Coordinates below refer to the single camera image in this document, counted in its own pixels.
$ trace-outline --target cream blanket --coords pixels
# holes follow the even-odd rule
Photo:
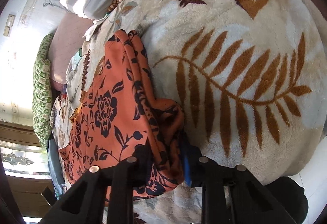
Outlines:
[[[326,28],[309,0],[122,0],[87,32],[59,129],[67,140],[105,42],[136,29],[156,95],[183,106],[191,144],[220,165],[244,164],[263,184],[293,175],[326,119]],[[135,210],[147,223],[192,223],[200,201],[181,185]]]

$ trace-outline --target orange fabric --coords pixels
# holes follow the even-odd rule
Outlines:
[[[161,195],[184,180],[178,146],[184,114],[173,100],[154,97],[146,51],[135,31],[119,30],[107,41],[102,70],[73,120],[70,142],[60,150],[72,184],[93,165],[115,166],[132,155],[149,168],[135,199]]]

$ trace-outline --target silver bolt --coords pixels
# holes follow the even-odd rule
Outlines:
[[[136,161],[137,161],[137,158],[136,158],[136,157],[133,157],[133,156],[132,156],[132,157],[128,157],[128,158],[127,158],[127,162],[128,162],[128,163],[134,163],[134,162],[136,162]]]
[[[242,164],[236,166],[236,170],[238,171],[246,171],[246,167]]]
[[[95,173],[99,171],[99,167],[98,166],[92,166],[91,168],[89,168],[89,172]]]
[[[209,161],[209,159],[207,157],[205,157],[205,156],[202,156],[202,157],[199,157],[199,161],[201,163],[207,163]]]

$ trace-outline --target wooden panel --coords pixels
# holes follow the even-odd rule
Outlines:
[[[0,140],[21,145],[41,147],[39,139],[30,126],[0,122]]]
[[[48,186],[53,191],[50,179],[29,179],[7,176],[12,194],[23,216],[42,218],[51,208],[42,197]]]

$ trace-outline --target green and white cloth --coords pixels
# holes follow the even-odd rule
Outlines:
[[[52,92],[50,86],[50,61],[46,59],[46,56],[52,38],[52,33],[43,38],[33,68],[33,129],[43,147],[47,146],[51,134]]]

